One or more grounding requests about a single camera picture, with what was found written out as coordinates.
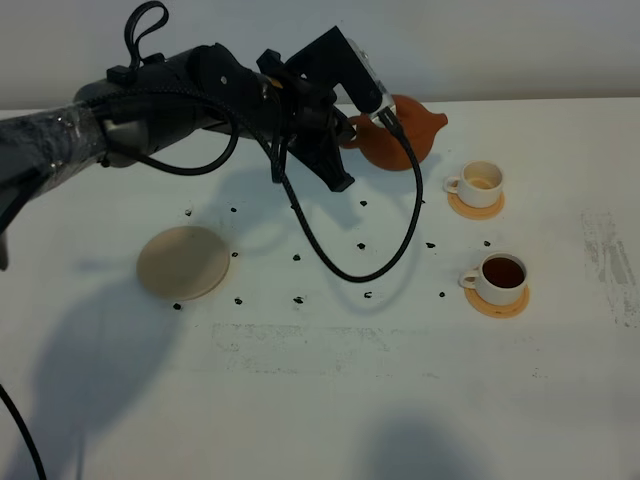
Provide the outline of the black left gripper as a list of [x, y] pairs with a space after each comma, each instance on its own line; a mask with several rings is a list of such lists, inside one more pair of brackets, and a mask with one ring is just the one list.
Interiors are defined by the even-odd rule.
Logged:
[[354, 183], [345, 171], [338, 146], [355, 138], [356, 129], [336, 108], [332, 86], [310, 79], [304, 69], [287, 66], [281, 55], [267, 49], [257, 60], [260, 72], [274, 84], [285, 111], [286, 130], [294, 140], [294, 156], [332, 192]]

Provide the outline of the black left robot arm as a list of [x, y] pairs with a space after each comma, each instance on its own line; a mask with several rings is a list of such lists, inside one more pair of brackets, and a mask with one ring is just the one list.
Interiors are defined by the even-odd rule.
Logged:
[[[280, 182], [288, 156], [333, 192], [352, 184], [339, 146], [354, 129], [336, 105], [336, 71], [309, 73], [272, 50], [256, 69], [241, 65], [220, 44], [171, 58], [117, 66], [83, 87], [64, 107], [1, 123], [1, 224], [8, 227], [31, 200], [86, 168], [142, 163], [178, 176], [220, 168], [241, 138], [257, 141]], [[201, 167], [162, 163], [156, 154], [198, 130], [222, 133], [223, 152]]]

